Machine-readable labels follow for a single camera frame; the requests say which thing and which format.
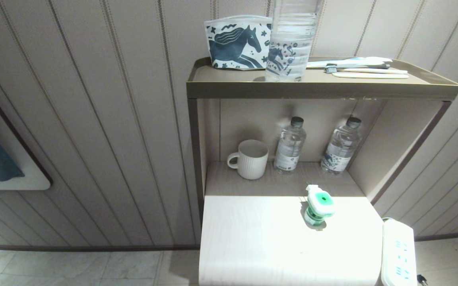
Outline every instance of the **striped wall panel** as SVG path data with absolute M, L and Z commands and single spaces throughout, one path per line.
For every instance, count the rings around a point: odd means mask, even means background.
M 208 56 L 202 22 L 273 6 L 0 0 L 0 106 L 53 179 L 0 191 L 0 245 L 200 244 L 185 81 Z M 458 1 L 326 0 L 311 54 L 458 81 Z M 419 236 L 458 232 L 458 99 L 375 207 Z

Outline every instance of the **white mug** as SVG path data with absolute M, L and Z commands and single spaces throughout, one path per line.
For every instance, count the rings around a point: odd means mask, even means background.
M 229 163 L 238 158 L 236 164 Z M 263 176 L 268 160 L 268 147 L 261 141 L 245 140 L 238 145 L 238 152 L 230 154 L 227 165 L 238 169 L 238 174 L 247 180 L 256 180 Z

